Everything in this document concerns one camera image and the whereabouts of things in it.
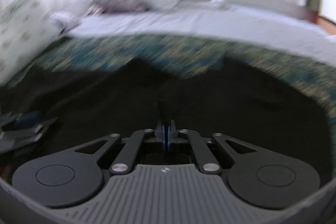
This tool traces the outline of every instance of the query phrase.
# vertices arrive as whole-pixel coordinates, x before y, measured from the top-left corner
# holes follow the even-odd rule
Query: black circular pad
[[[229,172],[228,183],[248,203],[278,210],[317,191],[320,177],[303,161],[264,150],[241,155]]]
[[[65,150],[21,165],[12,184],[44,206],[64,208],[98,193],[103,175],[91,155]]]
[[[65,185],[74,177],[75,171],[71,167],[60,164],[43,167],[36,173],[37,181],[46,186]]]

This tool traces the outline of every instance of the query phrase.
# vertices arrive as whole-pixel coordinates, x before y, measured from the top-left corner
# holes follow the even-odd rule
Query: wooden floor
[[[325,20],[322,17],[317,18],[317,25],[320,25],[322,29],[324,29],[326,32],[328,32],[331,35],[336,35],[336,24],[331,23],[328,20]]]

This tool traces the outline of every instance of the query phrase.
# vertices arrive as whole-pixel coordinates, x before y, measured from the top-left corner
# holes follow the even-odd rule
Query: black cloth
[[[221,70],[179,79],[142,60],[115,72],[50,72],[34,67],[11,90],[0,90],[2,111],[41,110],[59,126],[38,144],[39,156],[110,133],[130,136],[155,128],[156,102],[177,128],[204,137],[221,132],[311,164],[331,179],[330,136],[323,109],[285,83],[225,58]]]

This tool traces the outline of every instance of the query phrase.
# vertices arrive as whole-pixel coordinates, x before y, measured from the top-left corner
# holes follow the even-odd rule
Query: green patterned blanket
[[[336,68],[311,58],[223,39],[140,34],[71,39],[44,53],[31,65],[53,71],[116,70],[137,57],[167,72],[190,77],[219,66],[223,56],[270,73],[313,97],[325,109],[328,117],[334,149],[333,162],[336,162]],[[23,76],[16,78],[11,85]]]

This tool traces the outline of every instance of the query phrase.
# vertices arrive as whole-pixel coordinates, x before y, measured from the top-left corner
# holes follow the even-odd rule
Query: gray ribbed panel
[[[113,176],[92,200],[57,210],[75,223],[205,224],[261,223],[281,214],[250,206],[234,196],[216,175],[194,165],[138,165]]]

